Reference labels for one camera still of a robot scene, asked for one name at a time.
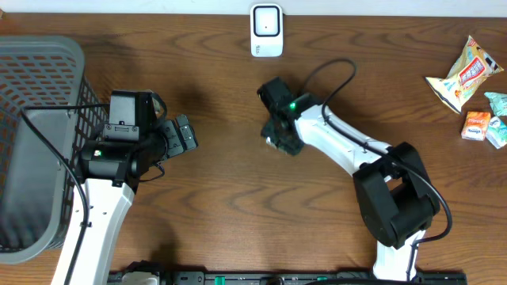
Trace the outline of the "mint green pack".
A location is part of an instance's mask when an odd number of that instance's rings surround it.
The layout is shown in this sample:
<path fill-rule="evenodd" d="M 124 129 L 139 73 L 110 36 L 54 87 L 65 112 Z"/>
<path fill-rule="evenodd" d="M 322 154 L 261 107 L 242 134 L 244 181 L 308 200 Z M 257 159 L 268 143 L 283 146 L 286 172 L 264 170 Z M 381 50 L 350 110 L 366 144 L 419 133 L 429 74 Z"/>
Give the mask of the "mint green pack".
<path fill-rule="evenodd" d="M 507 95 L 505 93 L 485 92 L 495 116 L 507 116 Z"/>

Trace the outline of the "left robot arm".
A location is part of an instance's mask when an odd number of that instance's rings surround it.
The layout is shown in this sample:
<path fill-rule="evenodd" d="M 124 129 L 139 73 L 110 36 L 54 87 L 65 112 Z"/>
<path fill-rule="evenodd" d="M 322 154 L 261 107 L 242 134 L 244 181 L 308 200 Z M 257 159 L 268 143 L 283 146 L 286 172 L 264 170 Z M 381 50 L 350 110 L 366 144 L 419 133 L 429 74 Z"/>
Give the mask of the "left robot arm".
<path fill-rule="evenodd" d="M 78 152 L 72 215 L 54 284 L 105 284 L 120 228 L 143 174 L 197 148 L 186 115 L 166 117 L 150 90 L 114 90 L 109 119 Z"/>

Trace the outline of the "yellow snack bag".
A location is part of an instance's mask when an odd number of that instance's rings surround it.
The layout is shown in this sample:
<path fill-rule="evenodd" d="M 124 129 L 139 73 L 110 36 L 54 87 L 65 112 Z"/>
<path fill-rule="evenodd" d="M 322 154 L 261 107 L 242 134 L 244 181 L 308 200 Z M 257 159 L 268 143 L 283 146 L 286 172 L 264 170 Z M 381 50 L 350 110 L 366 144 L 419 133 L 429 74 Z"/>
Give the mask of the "yellow snack bag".
<path fill-rule="evenodd" d="M 453 112 L 462 113 L 462 107 L 471 99 L 479 86 L 489 77 L 504 69 L 469 36 L 459 58 L 446 78 L 425 77 L 435 95 Z"/>

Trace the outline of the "teal small carton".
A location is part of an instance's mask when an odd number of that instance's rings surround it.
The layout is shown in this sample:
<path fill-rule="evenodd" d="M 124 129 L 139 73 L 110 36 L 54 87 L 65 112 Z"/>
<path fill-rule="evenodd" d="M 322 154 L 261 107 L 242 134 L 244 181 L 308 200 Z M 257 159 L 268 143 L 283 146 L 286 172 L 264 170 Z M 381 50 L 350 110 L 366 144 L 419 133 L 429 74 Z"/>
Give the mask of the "teal small carton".
<path fill-rule="evenodd" d="M 494 116 L 491 118 L 486 138 L 496 149 L 501 149 L 506 145 L 506 124 L 499 117 Z"/>

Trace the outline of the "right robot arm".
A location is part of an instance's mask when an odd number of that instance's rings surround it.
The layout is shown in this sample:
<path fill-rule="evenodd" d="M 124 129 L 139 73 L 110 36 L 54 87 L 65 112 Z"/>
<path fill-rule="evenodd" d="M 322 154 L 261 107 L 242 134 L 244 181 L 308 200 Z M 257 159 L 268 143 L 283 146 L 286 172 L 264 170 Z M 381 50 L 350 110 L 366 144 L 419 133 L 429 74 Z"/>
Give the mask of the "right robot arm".
<path fill-rule="evenodd" d="M 374 277 L 414 281 L 418 243 L 440 211 L 415 148 L 361 133 L 314 95 L 293 95 L 280 78 L 266 82 L 257 95 L 269 112 L 261 130 L 267 144 L 292 156 L 312 146 L 352 177 L 362 219 L 377 240 Z"/>

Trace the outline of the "orange small carton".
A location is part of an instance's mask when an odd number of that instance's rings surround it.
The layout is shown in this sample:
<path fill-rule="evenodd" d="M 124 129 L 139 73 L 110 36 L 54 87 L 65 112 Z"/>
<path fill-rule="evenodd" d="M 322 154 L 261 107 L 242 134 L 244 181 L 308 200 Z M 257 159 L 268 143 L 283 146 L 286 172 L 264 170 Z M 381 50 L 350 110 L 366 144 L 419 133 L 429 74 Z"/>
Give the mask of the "orange small carton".
<path fill-rule="evenodd" d="M 490 119 L 489 112 L 468 112 L 461 131 L 461 137 L 468 140 L 483 141 L 486 138 Z"/>

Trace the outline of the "round tape roll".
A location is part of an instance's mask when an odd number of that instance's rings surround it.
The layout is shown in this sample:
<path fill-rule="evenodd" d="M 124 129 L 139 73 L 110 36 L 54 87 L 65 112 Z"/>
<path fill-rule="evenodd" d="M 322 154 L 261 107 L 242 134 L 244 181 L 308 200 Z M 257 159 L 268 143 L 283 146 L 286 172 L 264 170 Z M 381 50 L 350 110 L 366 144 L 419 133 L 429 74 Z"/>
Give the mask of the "round tape roll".
<path fill-rule="evenodd" d="M 287 153 L 287 151 L 286 151 L 286 150 L 285 150 L 282 146 L 279 146 L 279 145 L 278 145 L 277 141 L 272 140 L 270 137 L 267 137 L 267 138 L 265 139 L 265 142 L 266 142 L 269 146 L 271 146 L 272 148 L 274 148 L 274 149 L 276 149 L 276 150 L 280 151 L 281 153 L 285 153 L 285 154 Z"/>

